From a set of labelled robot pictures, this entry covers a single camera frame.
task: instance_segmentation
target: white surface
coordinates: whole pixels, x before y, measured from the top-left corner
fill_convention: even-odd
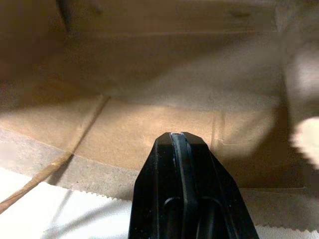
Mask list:
[[[0,168],[0,200],[30,178]],[[0,215],[0,238],[126,239],[132,202],[40,183]],[[317,232],[256,226],[260,239],[319,239]]]

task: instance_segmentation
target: black plastic object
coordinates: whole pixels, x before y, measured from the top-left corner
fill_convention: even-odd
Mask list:
[[[238,187],[200,138],[156,139],[134,187],[129,239],[258,239]]]

